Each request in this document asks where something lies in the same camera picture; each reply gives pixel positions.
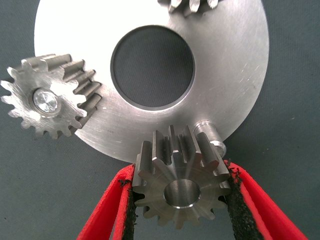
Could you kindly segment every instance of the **small pinion gear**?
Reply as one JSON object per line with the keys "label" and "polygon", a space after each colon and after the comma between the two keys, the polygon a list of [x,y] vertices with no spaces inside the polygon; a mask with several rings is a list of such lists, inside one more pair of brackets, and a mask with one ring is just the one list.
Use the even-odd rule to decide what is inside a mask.
{"label": "small pinion gear", "polygon": [[14,82],[1,81],[11,92],[2,102],[14,105],[8,114],[21,117],[24,129],[35,127],[37,137],[49,132],[53,139],[61,133],[71,136],[96,110],[101,86],[92,82],[94,70],[84,71],[85,62],[72,61],[69,54],[23,59],[21,66],[8,68]]}
{"label": "small pinion gear", "polygon": [[144,217],[158,216],[163,226],[173,220],[181,229],[185,221],[200,224],[199,218],[215,218],[213,209],[226,204],[220,196],[231,192],[229,171],[204,132],[195,136],[186,127],[176,135],[153,133],[152,143],[144,141],[137,156],[133,191],[144,195],[135,202],[144,207]]}

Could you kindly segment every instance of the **machined steel part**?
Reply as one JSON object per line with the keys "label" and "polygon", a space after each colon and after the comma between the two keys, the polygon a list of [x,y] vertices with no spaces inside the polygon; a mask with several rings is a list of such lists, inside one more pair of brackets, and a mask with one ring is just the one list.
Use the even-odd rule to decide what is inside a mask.
{"label": "machined steel part", "polygon": [[173,13],[178,7],[183,8],[185,17],[198,11],[206,12],[218,6],[218,0],[158,0],[159,3],[168,3],[169,13]]}
{"label": "machined steel part", "polygon": [[49,132],[53,139],[71,136],[81,129],[96,110],[101,86],[92,82],[94,70],[84,71],[85,61],[72,61],[69,54],[43,55],[23,59],[21,66],[9,67],[14,82],[1,81],[11,95],[2,102],[14,105],[8,114],[21,117],[21,126],[35,127],[37,137]]}
{"label": "machined steel part", "polygon": [[[119,91],[110,66],[124,36],[154,25],[185,40],[193,55],[194,73],[179,99],[146,107]],[[261,0],[223,0],[212,11],[188,17],[168,13],[168,5],[156,0],[81,4],[78,0],[40,0],[34,49],[37,55],[70,53],[96,70],[94,79],[102,83],[97,90],[102,96],[99,110],[75,134],[98,151],[132,163],[141,143],[152,141],[154,130],[165,132],[169,125],[181,132],[183,126],[194,130],[198,123],[208,121],[218,129],[221,140],[230,136],[247,117],[262,88],[269,35]]]}
{"label": "machined steel part", "polygon": [[163,226],[173,220],[181,229],[185,221],[199,225],[200,217],[215,218],[213,209],[226,204],[218,198],[231,192],[229,171],[216,147],[204,132],[196,136],[187,126],[181,134],[169,127],[169,136],[153,133],[152,143],[144,141],[138,154],[133,191],[144,198],[144,217],[158,216]]}

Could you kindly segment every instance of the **brushed metal surface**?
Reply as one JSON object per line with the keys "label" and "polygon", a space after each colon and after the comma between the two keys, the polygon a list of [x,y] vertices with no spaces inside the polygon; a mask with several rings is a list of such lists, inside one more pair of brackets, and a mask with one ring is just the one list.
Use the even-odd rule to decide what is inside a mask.
{"label": "brushed metal surface", "polygon": [[[128,101],[117,91],[110,71],[123,36],[150,25],[179,34],[194,57],[191,85],[177,101],[162,107]],[[41,0],[34,48],[36,55],[70,53],[96,70],[102,100],[76,134],[98,151],[133,163],[141,142],[151,141],[154,130],[164,132],[169,125],[181,131],[210,121],[223,140],[236,130],[263,85],[269,35],[260,0],[224,0],[212,11],[187,18],[169,14],[156,0]]]}

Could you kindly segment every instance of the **metal gear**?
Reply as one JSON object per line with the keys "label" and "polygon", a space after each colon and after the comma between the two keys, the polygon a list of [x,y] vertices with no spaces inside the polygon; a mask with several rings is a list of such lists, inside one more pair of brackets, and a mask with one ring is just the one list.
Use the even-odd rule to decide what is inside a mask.
{"label": "metal gear", "polygon": [[21,117],[21,126],[35,127],[37,137],[49,132],[53,139],[61,133],[71,136],[80,129],[96,110],[101,86],[92,82],[94,70],[84,71],[85,61],[72,61],[69,54],[44,55],[23,59],[21,66],[9,67],[14,82],[1,81],[11,92],[2,102],[14,105],[8,114]]}
{"label": "metal gear", "polygon": [[133,191],[144,198],[135,202],[144,207],[144,217],[158,216],[164,226],[173,220],[181,229],[184,221],[199,225],[199,217],[215,218],[213,209],[226,204],[220,196],[231,192],[229,171],[204,132],[195,136],[187,126],[176,135],[153,133],[152,143],[144,141],[137,155]]}
{"label": "metal gear", "polygon": [[[159,3],[167,3],[168,0],[158,0]],[[179,6],[183,6],[185,17],[197,12],[206,12],[218,6],[218,0],[169,0],[168,11],[173,13]]]}

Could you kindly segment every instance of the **large metal disc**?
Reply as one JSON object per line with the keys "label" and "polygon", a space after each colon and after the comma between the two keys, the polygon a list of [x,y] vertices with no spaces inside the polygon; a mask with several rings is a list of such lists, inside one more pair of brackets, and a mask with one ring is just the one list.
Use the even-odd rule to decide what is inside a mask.
{"label": "large metal disc", "polygon": [[[143,107],[119,93],[110,65],[117,43],[130,31],[157,25],[189,45],[194,79],[175,102]],[[37,56],[71,54],[85,59],[102,83],[98,110],[76,134],[98,151],[135,162],[152,132],[177,131],[210,121],[226,139],[252,109],[264,82],[269,35],[261,0],[224,0],[204,15],[168,13],[157,0],[41,0],[35,21]]]}

